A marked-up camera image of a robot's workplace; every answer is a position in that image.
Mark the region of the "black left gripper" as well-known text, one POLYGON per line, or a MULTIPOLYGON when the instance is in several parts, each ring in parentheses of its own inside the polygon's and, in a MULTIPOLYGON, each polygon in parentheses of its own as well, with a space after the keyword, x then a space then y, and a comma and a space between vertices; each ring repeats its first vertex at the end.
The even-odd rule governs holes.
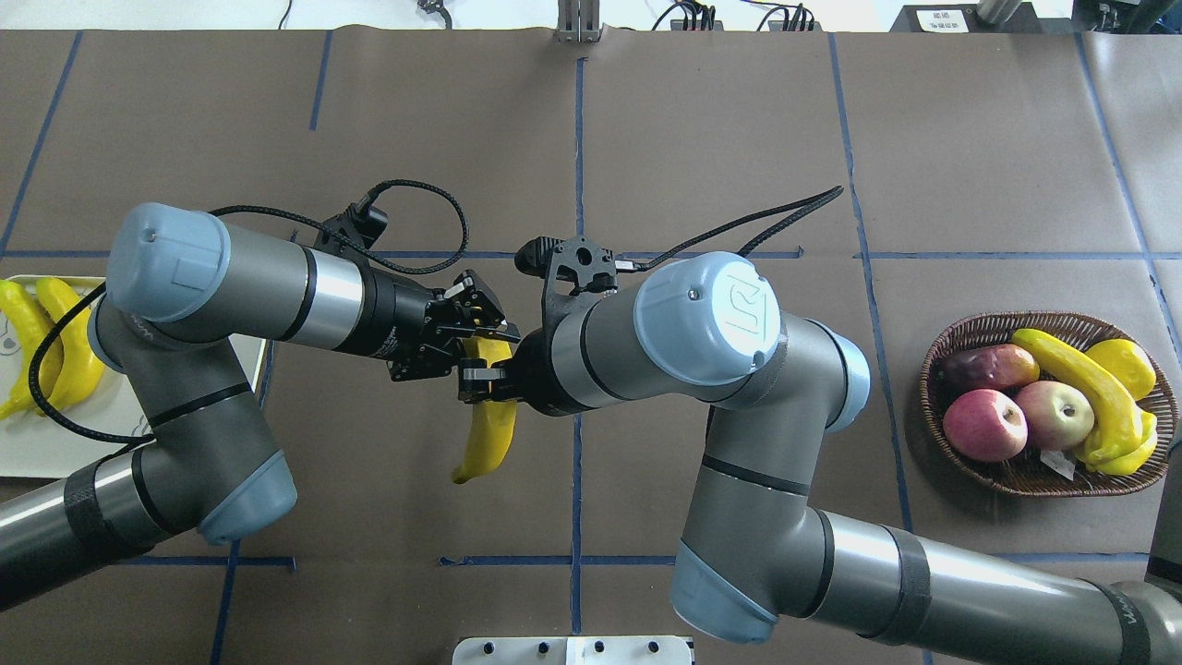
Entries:
POLYGON ((388 359, 392 382, 452 374, 465 345, 452 338, 481 337, 519 344, 500 301, 476 270, 462 270, 447 289, 403 278, 366 278, 366 357, 388 359))

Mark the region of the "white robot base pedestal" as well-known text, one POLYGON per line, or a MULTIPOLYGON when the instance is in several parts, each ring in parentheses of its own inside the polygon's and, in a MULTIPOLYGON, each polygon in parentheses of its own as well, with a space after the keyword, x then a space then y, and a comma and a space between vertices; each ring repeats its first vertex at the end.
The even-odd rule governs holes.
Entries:
POLYGON ((683 635, 481 635, 466 638, 452 664, 695 664, 683 635))

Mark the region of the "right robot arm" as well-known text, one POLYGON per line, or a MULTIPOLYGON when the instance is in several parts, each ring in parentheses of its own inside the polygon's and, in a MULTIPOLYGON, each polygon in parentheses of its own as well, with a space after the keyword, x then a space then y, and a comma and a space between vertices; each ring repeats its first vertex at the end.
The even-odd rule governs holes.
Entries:
POLYGON ((543 279, 543 325, 485 371, 498 400, 554 417, 661 395, 710 408, 670 589, 693 630, 761 644, 792 617, 989 664, 1178 663, 1158 549, 1144 580, 1102 585, 812 508, 821 442, 865 406, 868 361, 785 314, 746 257, 669 262, 624 291, 638 265, 570 240, 514 265, 543 279))

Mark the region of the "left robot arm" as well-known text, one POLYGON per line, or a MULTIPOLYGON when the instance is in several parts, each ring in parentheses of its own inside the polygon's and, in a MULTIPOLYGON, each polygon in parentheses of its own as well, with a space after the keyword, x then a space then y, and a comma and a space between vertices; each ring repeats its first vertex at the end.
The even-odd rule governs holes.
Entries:
POLYGON ((186 532, 229 543, 296 506, 230 335, 381 359, 396 382, 472 369, 478 338, 520 340, 473 270, 427 289, 372 268, 387 222, 355 203, 301 246, 217 213, 145 203, 126 216, 83 337, 126 374, 152 441, 4 502, 4 609, 186 532))

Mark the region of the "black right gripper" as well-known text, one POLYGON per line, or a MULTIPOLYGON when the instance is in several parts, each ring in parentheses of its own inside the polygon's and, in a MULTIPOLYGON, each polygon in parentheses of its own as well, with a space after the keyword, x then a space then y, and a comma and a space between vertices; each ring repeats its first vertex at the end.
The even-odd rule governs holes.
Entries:
POLYGON ((525 403, 538 413, 564 416, 561 387, 548 365, 543 332, 530 332, 504 367, 489 363, 459 363, 457 399, 468 405, 525 403))

